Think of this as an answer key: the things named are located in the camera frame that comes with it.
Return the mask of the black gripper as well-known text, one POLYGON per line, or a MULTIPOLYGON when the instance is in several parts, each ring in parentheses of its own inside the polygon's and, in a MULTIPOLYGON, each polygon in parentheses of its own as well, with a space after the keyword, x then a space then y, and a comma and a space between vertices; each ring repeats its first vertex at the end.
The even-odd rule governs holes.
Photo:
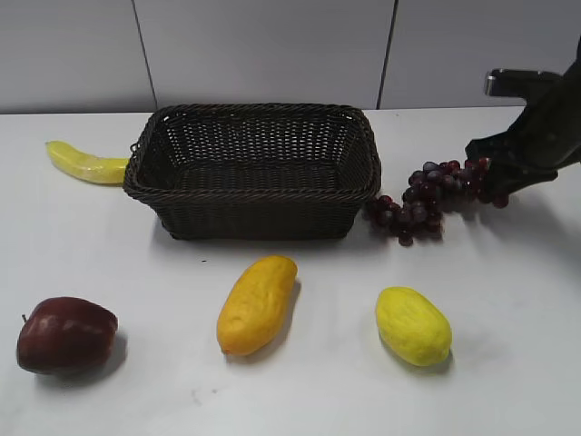
POLYGON ((480 201, 506 204, 512 193, 554 181, 558 176, 554 169, 563 167, 579 148, 580 45, 577 45, 575 61, 528 113, 520 136, 505 131, 473 139, 465 152, 471 162, 489 160, 480 184, 480 201), (522 164, 521 156, 533 167, 522 164))

